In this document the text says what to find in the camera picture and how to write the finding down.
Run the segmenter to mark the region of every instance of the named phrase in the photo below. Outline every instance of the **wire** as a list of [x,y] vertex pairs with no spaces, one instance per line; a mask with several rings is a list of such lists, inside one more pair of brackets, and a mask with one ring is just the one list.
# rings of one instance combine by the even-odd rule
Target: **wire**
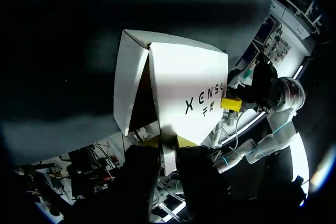
[[137,132],[137,131],[134,131],[134,133],[135,133],[135,135],[136,135],[138,141],[139,141],[140,143],[143,143],[143,140],[141,139],[141,137],[140,137],[140,135],[138,134],[138,132]]
[[124,153],[125,153],[126,151],[125,151],[125,144],[124,144],[124,134],[121,133],[121,137],[122,137],[122,146],[124,147]]
[[245,110],[239,117],[238,117],[238,120],[237,120],[237,123],[236,123],[236,146],[234,147],[234,149],[236,149],[238,147],[238,133],[237,133],[237,129],[238,129],[238,123],[239,123],[239,120],[241,118],[242,115],[244,115],[244,113],[246,112],[247,110]]
[[111,158],[107,155],[107,153],[103,150],[103,148],[102,147],[100,147],[100,144],[98,144],[98,142],[96,142],[97,143],[97,145],[98,146],[96,146],[101,152],[103,152],[103,154],[105,155],[105,157],[108,159],[108,161],[109,161],[109,163],[110,163],[110,166],[112,167],[112,168],[114,168],[114,165],[112,164],[112,160],[111,160]]
[[109,141],[107,140],[106,143],[107,143],[107,155],[109,155],[109,148],[110,148]]
[[[100,148],[100,150],[101,150],[103,153],[105,153],[105,152],[103,151],[103,149],[102,149],[100,146],[97,146],[97,147]],[[95,158],[97,164],[98,164],[99,166],[101,166],[100,163],[98,162],[98,159],[99,159],[98,154],[97,154],[93,149],[91,149],[91,151],[92,151],[92,153],[94,154],[93,157]],[[108,175],[111,177],[111,179],[113,179],[111,173],[106,169],[106,167],[105,167],[105,170],[106,170],[106,172],[108,173]]]

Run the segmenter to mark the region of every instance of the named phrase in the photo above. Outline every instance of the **yellow block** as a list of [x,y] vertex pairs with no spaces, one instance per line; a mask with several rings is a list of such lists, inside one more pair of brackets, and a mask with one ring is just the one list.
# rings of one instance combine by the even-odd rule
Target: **yellow block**
[[220,107],[222,107],[223,109],[227,109],[227,110],[234,110],[239,112],[240,111],[240,107],[242,106],[242,101],[239,98],[222,98],[222,101],[220,103]]
[[[145,142],[139,144],[140,146],[151,146],[151,147],[158,147],[159,145],[159,138],[160,135],[155,136],[149,140],[146,140]],[[194,144],[193,142],[190,142],[189,140],[181,137],[181,136],[177,136],[177,141],[179,142],[179,147],[187,147],[187,146],[197,146],[197,144]]]

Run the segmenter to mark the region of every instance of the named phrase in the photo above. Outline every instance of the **white cardboard box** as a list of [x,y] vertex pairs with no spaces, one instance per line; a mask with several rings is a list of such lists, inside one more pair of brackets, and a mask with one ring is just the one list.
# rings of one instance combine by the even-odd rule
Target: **white cardboard box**
[[146,83],[150,82],[151,88],[146,92],[152,91],[151,103],[155,104],[161,137],[179,135],[201,144],[223,115],[221,97],[226,94],[227,54],[182,37],[124,30],[115,71],[113,114],[125,135],[132,117],[144,121],[147,117],[147,113],[135,115],[135,106],[143,107],[150,101],[149,96],[143,99],[137,94],[145,72],[150,76]]

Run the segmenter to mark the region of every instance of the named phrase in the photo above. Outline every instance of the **gray tabletop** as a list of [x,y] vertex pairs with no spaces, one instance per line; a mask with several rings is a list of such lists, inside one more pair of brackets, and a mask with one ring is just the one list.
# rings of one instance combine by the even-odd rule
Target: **gray tabletop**
[[234,67],[270,0],[18,0],[8,15],[1,129],[14,161],[76,150],[119,131],[114,71],[124,28],[211,44]]

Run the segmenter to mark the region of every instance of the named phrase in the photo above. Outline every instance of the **robotic arm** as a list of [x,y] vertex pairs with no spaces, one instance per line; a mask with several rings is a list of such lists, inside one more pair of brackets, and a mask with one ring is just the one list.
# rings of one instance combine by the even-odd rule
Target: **robotic arm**
[[254,70],[251,86],[228,88],[227,98],[222,107],[231,109],[232,101],[239,104],[236,112],[254,109],[267,113],[267,120],[272,133],[264,137],[256,145],[252,139],[246,141],[239,148],[232,150],[215,162],[220,173],[227,171],[245,156],[253,164],[278,150],[288,147],[296,135],[292,122],[296,111],[302,108],[306,99],[305,91],[299,81],[291,77],[277,77],[272,65],[259,63]]

